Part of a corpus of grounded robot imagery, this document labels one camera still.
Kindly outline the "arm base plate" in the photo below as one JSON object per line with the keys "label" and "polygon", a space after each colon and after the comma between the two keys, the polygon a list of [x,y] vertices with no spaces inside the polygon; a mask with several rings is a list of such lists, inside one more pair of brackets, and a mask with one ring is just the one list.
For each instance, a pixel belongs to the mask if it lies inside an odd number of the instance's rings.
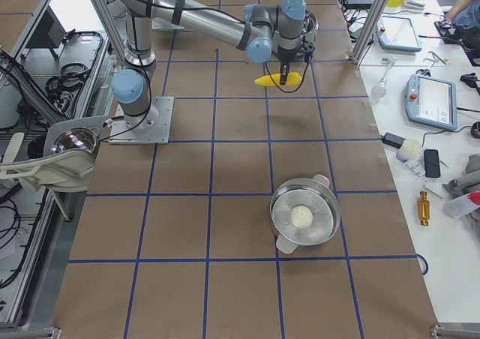
{"label": "arm base plate", "polygon": [[141,121],[141,117],[114,121],[108,142],[119,145],[167,144],[173,116],[174,97],[153,97],[151,109],[142,124],[132,129]]}

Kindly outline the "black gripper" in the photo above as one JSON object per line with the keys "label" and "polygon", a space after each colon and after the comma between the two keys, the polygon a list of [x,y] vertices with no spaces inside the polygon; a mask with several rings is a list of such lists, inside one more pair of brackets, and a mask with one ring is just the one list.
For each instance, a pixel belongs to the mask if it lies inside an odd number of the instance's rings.
{"label": "black gripper", "polygon": [[285,86],[290,72],[290,62],[294,62],[301,55],[302,43],[297,43],[291,48],[279,43],[277,45],[277,57],[280,63],[280,84]]}

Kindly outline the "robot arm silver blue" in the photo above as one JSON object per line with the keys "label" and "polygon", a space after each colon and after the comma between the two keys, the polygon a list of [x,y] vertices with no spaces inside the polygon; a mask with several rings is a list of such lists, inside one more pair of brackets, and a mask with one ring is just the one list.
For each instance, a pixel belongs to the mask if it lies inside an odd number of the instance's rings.
{"label": "robot arm silver blue", "polygon": [[266,64],[272,54],[280,70],[269,73],[268,86],[282,92],[295,92],[304,77],[290,70],[299,56],[309,58],[305,34],[305,0],[283,0],[281,4],[249,4],[243,19],[194,0],[119,0],[127,9],[127,40],[124,56],[133,68],[155,63],[152,50],[152,20],[165,20],[174,26],[216,38],[246,53],[250,62]]}

